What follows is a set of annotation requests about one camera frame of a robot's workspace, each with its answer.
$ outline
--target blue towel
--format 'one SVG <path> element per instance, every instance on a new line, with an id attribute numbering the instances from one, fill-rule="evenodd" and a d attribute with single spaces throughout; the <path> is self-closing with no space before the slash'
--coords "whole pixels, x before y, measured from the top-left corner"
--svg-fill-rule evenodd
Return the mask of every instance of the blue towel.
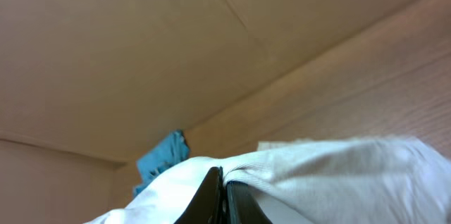
<path id="1" fill-rule="evenodd" d="M 133 188 L 133 196 L 141 193 L 162 172 L 186 160 L 189 154 L 190 149 L 185 143 L 182 130 L 166 136 L 154 149 L 136 161 L 142 184 Z"/>

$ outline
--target wooden surface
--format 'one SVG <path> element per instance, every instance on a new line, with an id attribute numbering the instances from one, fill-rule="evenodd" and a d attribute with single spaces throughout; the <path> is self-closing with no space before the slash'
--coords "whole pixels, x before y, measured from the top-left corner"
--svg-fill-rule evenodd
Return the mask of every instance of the wooden surface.
<path id="1" fill-rule="evenodd" d="M 193 156 L 258 141 L 414 135 L 451 157 L 451 0 L 418 0 L 185 131 Z"/>
<path id="2" fill-rule="evenodd" d="M 84 223 L 107 211 L 116 167 L 0 140 L 2 223 Z"/>

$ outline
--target brown cardboard panel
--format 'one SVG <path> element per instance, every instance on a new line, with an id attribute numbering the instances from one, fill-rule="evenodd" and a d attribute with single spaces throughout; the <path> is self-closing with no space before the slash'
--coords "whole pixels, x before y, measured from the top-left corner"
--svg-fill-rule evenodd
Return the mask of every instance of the brown cardboard panel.
<path id="1" fill-rule="evenodd" d="M 0 0 L 0 137 L 126 161 L 283 72 L 222 0 Z"/>
<path id="2" fill-rule="evenodd" d="M 185 132 L 192 155 L 243 154 L 260 140 L 387 133 L 438 146 L 449 128 L 450 19 L 451 0 L 417 1 Z"/>
<path id="3" fill-rule="evenodd" d="M 0 140 L 2 223 L 84 223 L 108 210 L 115 166 Z"/>
<path id="4" fill-rule="evenodd" d="M 228 0 L 249 33 L 298 65 L 411 0 Z"/>

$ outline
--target white fabric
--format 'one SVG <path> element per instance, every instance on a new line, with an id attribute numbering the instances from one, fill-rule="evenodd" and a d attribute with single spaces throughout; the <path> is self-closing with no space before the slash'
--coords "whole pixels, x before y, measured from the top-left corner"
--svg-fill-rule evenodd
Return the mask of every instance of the white fabric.
<path id="1" fill-rule="evenodd" d="M 158 176 L 125 209 L 91 223 L 174 223 L 212 166 L 223 167 L 224 184 L 236 180 L 259 190 L 257 201 L 274 223 L 296 223 L 296 215 L 297 223 L 447 223 L 451 217 L 447 159 L 417 139 L 365 138 L 191 158 Z"/>

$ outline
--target wrinkled fabric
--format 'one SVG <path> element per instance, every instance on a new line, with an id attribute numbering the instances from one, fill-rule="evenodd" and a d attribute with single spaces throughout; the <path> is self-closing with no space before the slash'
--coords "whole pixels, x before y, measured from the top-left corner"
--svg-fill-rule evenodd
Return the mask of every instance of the wrinkled fabric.
<path id="1" fill-rule="evenodd" d="M 253 187 L 274 223 L 446 223 L 450 217 L 450 162 L 417 139 L 390 137 L 191 158 L 158 176 L 125 209 L 91 223 L 174 223 L 213 166 L 223 167 L 224 185 Z M 280 214 L 287 209 L 290 216 Z"/>
<path id="2" fill-rule="evenodd" d="M 136 161 L 142 183 L 133 188 L 133 197 L 141 193 L 156 177 L 170 167 L 186 160 L 190 149 L 185 143 L 182 130 L 166 136 L 155 148 Z"/>

